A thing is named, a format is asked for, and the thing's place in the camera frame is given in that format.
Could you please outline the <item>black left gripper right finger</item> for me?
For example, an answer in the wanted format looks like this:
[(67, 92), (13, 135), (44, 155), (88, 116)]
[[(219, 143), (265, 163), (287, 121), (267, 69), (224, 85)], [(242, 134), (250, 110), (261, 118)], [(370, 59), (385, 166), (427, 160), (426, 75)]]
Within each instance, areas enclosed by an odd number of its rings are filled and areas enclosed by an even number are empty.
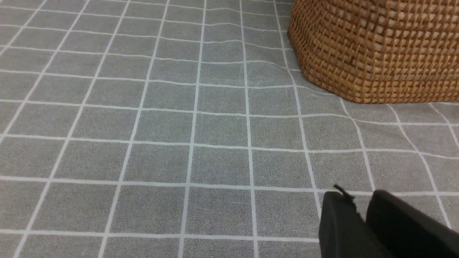
[(395, 258), (457, 258), (459, 235), (393, 194), (377, 190), (366, 224)]

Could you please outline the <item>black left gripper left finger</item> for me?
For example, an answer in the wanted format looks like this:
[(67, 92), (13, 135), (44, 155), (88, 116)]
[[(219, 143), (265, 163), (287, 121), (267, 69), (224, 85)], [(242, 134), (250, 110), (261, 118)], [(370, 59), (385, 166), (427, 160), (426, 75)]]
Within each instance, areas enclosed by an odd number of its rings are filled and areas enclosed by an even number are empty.
[(341, 186), (323, 195), (319, 245), (323, 258), (392, 258)]

